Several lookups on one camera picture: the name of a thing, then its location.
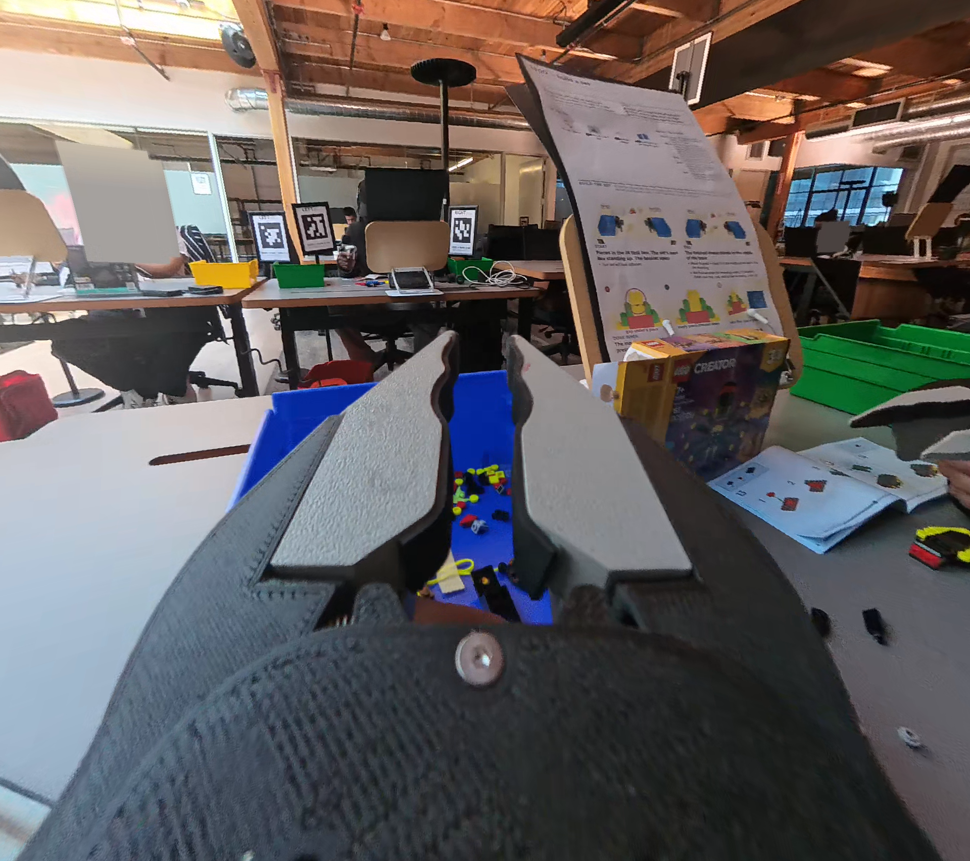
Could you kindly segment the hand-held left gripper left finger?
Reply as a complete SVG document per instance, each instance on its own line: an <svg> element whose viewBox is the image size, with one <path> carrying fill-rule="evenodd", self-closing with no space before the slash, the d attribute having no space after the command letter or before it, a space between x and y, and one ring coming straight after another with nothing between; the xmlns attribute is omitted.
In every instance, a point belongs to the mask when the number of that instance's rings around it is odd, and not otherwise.
<svg viewBox="0 0 970 861"><path fill-rule="evenodd" d="M450 551L458 336L444 331L307 438L311 473L273 578L418 591Z"/></svg>

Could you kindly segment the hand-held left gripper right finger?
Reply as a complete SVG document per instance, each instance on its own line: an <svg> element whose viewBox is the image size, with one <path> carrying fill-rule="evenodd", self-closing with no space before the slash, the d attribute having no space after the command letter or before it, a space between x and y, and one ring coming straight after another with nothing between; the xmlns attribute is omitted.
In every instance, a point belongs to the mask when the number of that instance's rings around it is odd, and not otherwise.
<svg viewBox="0 0 970 861"><path fill-rule="evenodd" d="M508 346L521 590L688 579L694 567L620 418L521 336Z"/></svg>

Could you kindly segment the yellow black lego model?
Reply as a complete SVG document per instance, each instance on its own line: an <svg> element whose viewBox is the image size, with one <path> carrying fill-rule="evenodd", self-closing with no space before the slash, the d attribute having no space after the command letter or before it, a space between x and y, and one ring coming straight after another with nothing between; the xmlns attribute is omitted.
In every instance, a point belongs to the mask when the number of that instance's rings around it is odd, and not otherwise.
<svg viewBox="0 0 970 861"><path fill-rule="evenodd" d="M934 571L969 569L969 529L924 527L915 531L909 556Z"/></svg>

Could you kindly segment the pile of lego pieces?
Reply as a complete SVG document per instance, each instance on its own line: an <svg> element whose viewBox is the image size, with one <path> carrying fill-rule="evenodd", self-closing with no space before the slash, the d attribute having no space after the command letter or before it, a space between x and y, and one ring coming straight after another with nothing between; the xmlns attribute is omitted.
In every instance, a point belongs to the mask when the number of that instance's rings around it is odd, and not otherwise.
<svg viewBox="0 0 970 861"><path fill-rule="evenodd" d="M522 619L513 595L511 481L496 463L454 475L452 549L418 592L423 599L490 612L510 624Z"/></svg>

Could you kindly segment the blue plastic bin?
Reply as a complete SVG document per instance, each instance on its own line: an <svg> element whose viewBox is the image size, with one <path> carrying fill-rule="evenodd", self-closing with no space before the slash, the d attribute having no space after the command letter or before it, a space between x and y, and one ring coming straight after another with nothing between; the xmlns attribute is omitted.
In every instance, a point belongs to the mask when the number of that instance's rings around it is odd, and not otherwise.
<svg viewBox="0 0 970 861"><path fill-rule="evenodd" d="M273 394L272 405L254 436L227 510L323 421L341 413L373 387L369 382ZM449 429L455 470L463 472L496 464L511 481L514 427L511 394L504 371L460 375L453 398L454 413ZM550 625L549 595L531 600L512 582L510 573L500 570L500 564L510 564L514 556L510 496L488 486L478 502L468 507L467 513L483 519L487 529L480 534L472 533L469 528L462 528L460 517L455 516L451 546L454 558L473 561L477 570L492 567L498 583L508 590L523 624Z"/></svg>

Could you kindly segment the lego set box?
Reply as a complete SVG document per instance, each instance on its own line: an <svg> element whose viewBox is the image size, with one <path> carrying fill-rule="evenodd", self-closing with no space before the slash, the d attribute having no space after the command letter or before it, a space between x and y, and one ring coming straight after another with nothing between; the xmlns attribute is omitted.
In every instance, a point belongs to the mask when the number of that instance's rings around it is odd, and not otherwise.
<svg viewBox="0 0 970 861"><path fill-rule="evenodd" d="M789 351L788 338L752 328L645 339L599 394L709 481L760 452Z"/></svg>

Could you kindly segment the person's right hand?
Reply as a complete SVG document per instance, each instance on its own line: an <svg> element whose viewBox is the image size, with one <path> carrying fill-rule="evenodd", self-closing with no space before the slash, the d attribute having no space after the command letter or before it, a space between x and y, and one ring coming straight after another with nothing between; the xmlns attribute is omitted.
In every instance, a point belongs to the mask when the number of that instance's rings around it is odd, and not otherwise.
<svg viewBox="0 0 970 861"><path fill-rule="evenodd" d="M939 460L938 469L947 481L952 500L966 515L970 509L970 463L969 460Z"/></svg>

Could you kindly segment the green plastic bin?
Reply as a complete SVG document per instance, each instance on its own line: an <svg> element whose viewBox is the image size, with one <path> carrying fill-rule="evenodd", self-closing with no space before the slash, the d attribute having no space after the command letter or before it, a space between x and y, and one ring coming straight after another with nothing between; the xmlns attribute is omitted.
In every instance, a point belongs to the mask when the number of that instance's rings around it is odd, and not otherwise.
<svg viewBox="0 0 970 861"><path fill-rule="evenodd" d="M848 321L798 330L795 397L858 415L899 394L969 376L969 334L917 324Z"/></svg>

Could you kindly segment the open instruction booklet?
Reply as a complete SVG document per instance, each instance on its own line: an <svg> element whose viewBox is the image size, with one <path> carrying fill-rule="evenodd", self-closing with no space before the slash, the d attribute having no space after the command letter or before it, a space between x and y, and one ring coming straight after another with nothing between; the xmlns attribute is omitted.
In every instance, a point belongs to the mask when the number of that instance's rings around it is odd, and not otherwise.
<svg viewBox="0 0 970 861"><path fill-rule="evenodd" d="M817 553L834 548L888 509L910 514L948 495L935 464L902 460L862 437L802 452L772 446L709 486Z"/></svg>

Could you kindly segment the beige chair back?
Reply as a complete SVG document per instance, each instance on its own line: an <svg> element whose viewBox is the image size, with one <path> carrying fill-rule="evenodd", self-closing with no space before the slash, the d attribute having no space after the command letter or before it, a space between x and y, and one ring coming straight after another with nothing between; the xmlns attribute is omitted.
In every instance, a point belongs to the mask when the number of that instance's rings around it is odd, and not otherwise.
<svg viewBox="0 0 970 861"><path fill-rule="evenodd" d="M442 221L378 221L365 228L365 255L372 274L415 267L443 271L449 245L450 228Z"/></svg>

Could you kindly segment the small yellow bin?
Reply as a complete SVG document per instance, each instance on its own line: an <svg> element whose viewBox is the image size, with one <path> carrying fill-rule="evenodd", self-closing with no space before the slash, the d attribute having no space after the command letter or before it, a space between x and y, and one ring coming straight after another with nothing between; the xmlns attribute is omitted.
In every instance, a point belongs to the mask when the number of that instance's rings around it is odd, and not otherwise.
<svg viewBox="0 0 970 861"><path fill-rule="evenodd" d="M195 285L202 288L242 290L251 288L259 278L256 260L239 262L191 261L188 269Z"/></svg>

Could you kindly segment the black monitor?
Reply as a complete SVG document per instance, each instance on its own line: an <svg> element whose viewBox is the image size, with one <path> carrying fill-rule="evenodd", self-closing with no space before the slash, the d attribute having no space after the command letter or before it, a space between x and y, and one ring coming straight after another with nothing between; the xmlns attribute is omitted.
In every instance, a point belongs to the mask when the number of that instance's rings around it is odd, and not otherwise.
<svg viewBox="0 0 970 861"><path fill-rule="evenodd" d="M370 168L363 180L366 220L438 222L447 187L447 173L442 169Z"/></svg>

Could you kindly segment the printed instruction sheet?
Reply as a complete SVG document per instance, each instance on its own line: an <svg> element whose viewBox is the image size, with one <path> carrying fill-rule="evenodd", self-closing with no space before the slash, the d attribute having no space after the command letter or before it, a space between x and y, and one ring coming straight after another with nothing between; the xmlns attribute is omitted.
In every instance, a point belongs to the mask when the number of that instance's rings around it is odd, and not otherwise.
<svg viewBox="0 0 970 861"><path fill-rule="evenodd" d="M761 229L683 98L518 63L520 110L573 211L602 360L644 338L782 335Z"/></svg>

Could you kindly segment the red bag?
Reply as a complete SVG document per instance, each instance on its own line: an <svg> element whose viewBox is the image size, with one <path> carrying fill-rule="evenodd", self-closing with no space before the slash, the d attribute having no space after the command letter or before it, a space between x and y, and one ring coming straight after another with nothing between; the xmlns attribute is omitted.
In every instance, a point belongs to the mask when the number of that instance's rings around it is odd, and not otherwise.
<svg viewBox="0 0 970 861"><path fill-rule="evenodd" d="M1 441L33 435L58 418L42 377L23 370L1 376Z"/></svg>

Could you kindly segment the black pole lamp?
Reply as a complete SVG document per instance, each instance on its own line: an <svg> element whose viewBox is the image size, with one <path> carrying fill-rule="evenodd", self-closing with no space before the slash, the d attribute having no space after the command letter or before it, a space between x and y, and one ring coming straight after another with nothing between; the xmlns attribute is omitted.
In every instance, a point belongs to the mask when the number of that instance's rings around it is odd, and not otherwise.
<svg viewBox="0 0 970 861"><path fill-rule="evenodd" d="M410 67L411 77L419 84L436 87L440 98L441 159L443 170L442 219L450 204L450 97L453 89L464 88L476 79L475 67L463 60L431 58Z"/></svg>

